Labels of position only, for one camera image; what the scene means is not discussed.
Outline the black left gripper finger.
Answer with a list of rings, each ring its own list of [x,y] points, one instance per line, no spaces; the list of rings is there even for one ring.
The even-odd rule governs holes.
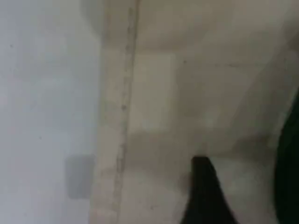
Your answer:
[[[235,223],[235,217],[226,202],[216,170],[208,157],[192,158],[189,199],[181,223]]]

